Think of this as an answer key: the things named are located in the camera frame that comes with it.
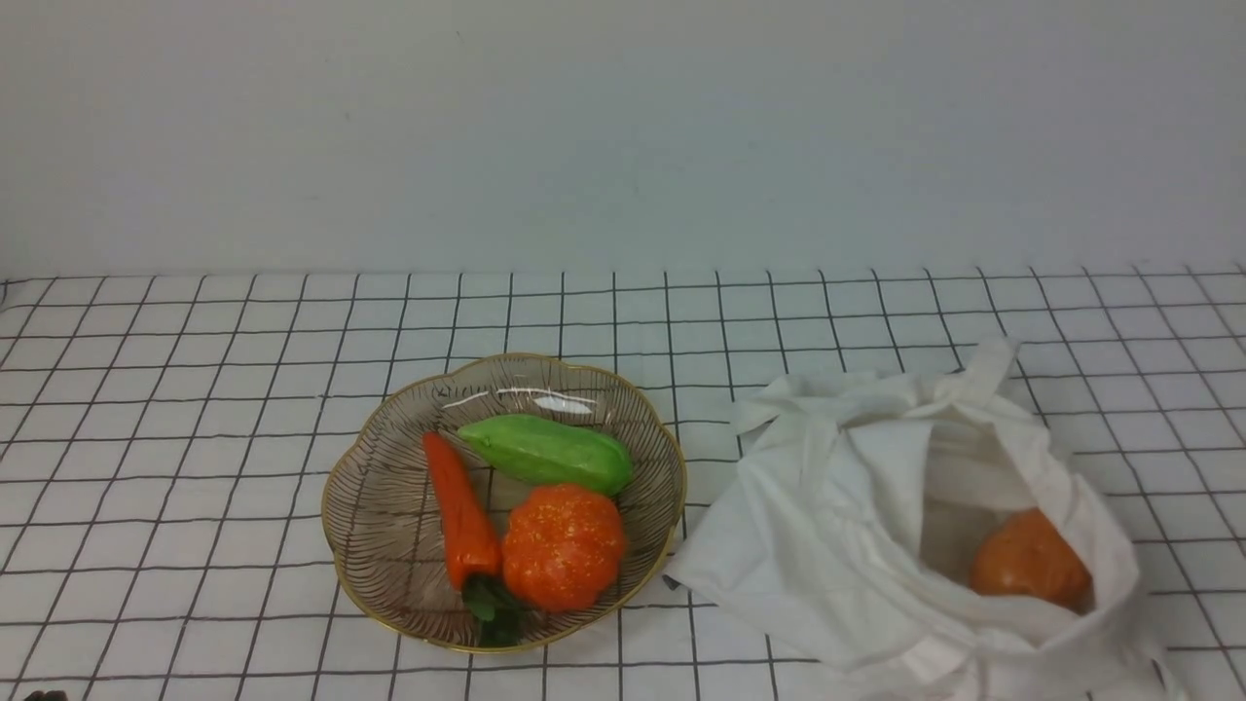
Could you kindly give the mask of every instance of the cloth bag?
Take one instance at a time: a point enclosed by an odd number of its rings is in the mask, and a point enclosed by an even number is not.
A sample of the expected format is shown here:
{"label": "cloth bag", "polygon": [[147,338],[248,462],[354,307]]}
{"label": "cloth bag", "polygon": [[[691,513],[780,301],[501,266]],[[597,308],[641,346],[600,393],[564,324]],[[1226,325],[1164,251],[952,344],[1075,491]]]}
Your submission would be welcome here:
{"label": "cloth bag", "polygon": [[[822,661],[835,700],[1063,700],[1140,675],[1189,699],[1138,616],[1129,538],[997,396],[1014,354],[993,339],[959,375],[786,376],[738,403],[739,433],[766,428],[667,576]],[[964,586],[986,535],[1033,507],[1094,578],[1083,615]]]}

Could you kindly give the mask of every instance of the orange pumpkin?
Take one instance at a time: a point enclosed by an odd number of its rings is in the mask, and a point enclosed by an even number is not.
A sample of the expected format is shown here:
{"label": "orange pumpkin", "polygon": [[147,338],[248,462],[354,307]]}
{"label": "orange pumpkin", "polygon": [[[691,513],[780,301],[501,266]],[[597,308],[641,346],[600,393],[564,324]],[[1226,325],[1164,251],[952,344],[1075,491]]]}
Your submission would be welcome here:
{"label": "orange pumpkin", "polygon": [[587,609],[619,575],[623,518],[577,484],[537,487],[511,512],[502,578],[515,596],[556,614]]}
{"label": "orange pumpkin", "polygon": [[983,596],[1035,596],[1077,609],[1090,573],[1043,512],[1014,514],[978,549],[969,588]]}

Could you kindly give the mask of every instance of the green vegetable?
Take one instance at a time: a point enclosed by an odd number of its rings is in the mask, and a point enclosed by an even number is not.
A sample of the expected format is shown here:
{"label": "green vegetable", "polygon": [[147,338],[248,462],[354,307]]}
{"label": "green vegetable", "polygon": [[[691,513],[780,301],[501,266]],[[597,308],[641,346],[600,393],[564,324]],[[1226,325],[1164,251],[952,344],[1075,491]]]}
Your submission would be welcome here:
{"label": "green vegetable", "polygon": [[505,415],[459,430],[459,438],[502,474],[528,484],[572,483],[613,497],[632,482],[622,443],[532,415]]}
{"label": "green vegetable", "polygon": [[471,575],[464,584],[464,605],[480,623],[481,647],[511,647],[520,644],[520,604],[506,586],[488,575]]}

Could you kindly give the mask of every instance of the toy vegetable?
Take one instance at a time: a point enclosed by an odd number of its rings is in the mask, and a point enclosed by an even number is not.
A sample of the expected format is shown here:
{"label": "toy vegetable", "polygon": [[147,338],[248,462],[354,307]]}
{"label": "toy vegetable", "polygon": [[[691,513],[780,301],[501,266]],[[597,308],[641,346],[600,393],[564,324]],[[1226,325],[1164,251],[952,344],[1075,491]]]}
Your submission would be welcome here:
{"label": "toy vegetable", "polygon": [[1038,509],[1014,514],[978,549],[969,588],[983,596],[1035,596],[1077,609],[1090,573]]}
{"label": "toy vegetable", "polygon": [[614,497],[632,482],[627,448],[587,428],[502,415],[460,428],[459,438],[497,471],[528,484],[573,483]]}
{"label": "toy vegetable", "polygon": [[480,620],[480,644],[503,647],[520,641],[520,603],[506,591],[502,548],[488,514],[476,501],[471,478],[455,448],[440,435],[424,435],[432,492],[441,507],[446,574],[464,605]]}
{"label": "toy vegetable", "polygon": [[619,574],[623,518],[577,484],[537,487],[511,512],[503,578],[515,596],[556,614],[587,609]]}

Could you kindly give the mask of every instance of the orange carrot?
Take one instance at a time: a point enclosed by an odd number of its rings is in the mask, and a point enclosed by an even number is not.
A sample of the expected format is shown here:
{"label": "orange carrot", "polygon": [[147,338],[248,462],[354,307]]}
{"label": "orange carrot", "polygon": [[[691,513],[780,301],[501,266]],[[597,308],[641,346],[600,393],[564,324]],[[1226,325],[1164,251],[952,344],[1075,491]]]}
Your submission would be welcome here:
{"label": "orange carrot", "polygon": [[424,435],[432,492],[441,506],[441,532],[446,540],[446,573],[456,591],[471,575],[500,576],[502,547],[488,514],[476,501],[467,468],[449,441],[435,432]]}

